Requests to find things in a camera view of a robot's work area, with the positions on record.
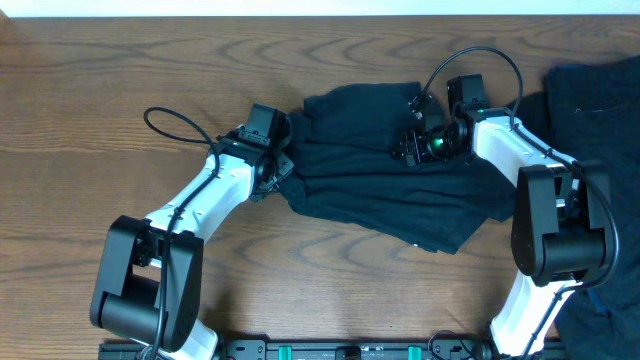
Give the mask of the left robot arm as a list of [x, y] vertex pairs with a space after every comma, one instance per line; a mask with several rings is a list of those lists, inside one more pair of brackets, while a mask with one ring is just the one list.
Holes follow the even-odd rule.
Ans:
[[202, 170], [143, 219], [109, 227], [91, 323], [141, 344], [139, 359], [212, 359], [219, 337], [198, 318], [203, 249], [240, 203], [273, 191], [293, 168], [288, 138], [225, 136]]

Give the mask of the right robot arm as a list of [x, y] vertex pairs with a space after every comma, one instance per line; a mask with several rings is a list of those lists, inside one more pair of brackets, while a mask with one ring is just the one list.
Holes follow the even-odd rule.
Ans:
[[612, 275], [619, 236], [609, 180], [597, 162], [579, 163], [529, 132], [507, 108], [454, 110], [449, 125], [404, 132], [391, 156], [408, 166], [470, 154], [515, 188], [511, 250], [518, 272], [492, 319], [490, 357], [526, 359], [576, 292]]

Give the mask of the dark teal t-shirt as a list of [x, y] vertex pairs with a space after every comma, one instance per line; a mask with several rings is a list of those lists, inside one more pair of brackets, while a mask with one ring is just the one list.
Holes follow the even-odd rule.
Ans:
[[392, 158], [401, 133], [421, 125], [408, 106], [419, 90], [416, 82], [347, 85], [290, 112], [285, 153], [294, 168], [279, 192], [291, 209], [449, 254], [486, 220], [510, 218], [514, 187], [490, 163]]

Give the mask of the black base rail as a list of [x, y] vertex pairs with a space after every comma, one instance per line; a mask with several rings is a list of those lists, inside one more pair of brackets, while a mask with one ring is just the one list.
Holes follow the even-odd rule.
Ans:
[[[541, 352], [526, 359], [568, 360], [560, 341], [545, 341]], [[146, 346], [138, 343], [112, 342], [99, 346], [100, 360], [143, 359]], [[488, 343], [453, 337], [436, 338], [430, 342], [396, 343], [330, 343], [330, 342], [267, 342], [234, 340], [218, 345], [213, 354], [182, 357], [182, 359], [223, 360], [427, 360], [427, 359], [520, 359], [496, 355]]]

